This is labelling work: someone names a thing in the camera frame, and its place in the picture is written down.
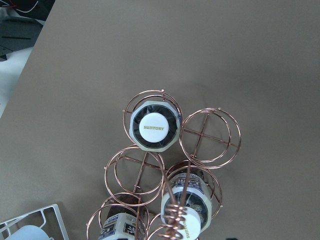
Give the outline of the tea bottle white cap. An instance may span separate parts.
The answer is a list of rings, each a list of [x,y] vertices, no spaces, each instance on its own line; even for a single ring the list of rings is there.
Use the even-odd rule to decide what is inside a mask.
[[[143,151],[164,152],[179,138],[182,115],[165,101],[148,100],[133,111],[129,137]]]

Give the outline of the copper wire bottle basket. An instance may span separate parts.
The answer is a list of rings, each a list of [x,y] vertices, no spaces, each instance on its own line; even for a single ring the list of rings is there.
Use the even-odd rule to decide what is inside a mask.
[[[178,139],[163,152],[144,151],[129,136],[131,115],[146,101],[167,102],[181,114]],[[104,166],[108,198],[86,224],[86,238],[98,240],[110,207],[123,206],[137,214],[136,227],[141,224],[144,240],[182,240],[183,236],[178,230],[184,229],[180,221],[186,220],[183,215],[187,215],[185,204],[191,169],[203,171],[204,183],[209,189],[211,222],[204,231],[208,230],[223,207],[222,187],[213,170],[230,164],[240,150],[242,136],[236,119],[216,107],[199,109],[183,116],[178,102],[164,90],[138,93],[122,112],[122,124],[130,145],[115,153]],[[185,169],[186,179],[178,204],[170,180]],[[161,202],[165,190],[171,201],[165,209],[167,223],[161,219]]]

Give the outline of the white cup rack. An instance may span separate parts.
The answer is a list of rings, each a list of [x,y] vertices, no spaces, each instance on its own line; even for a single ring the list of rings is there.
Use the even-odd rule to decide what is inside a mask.
[[[59,206],[54,203],[0,223],[2,240],[68,240]]]

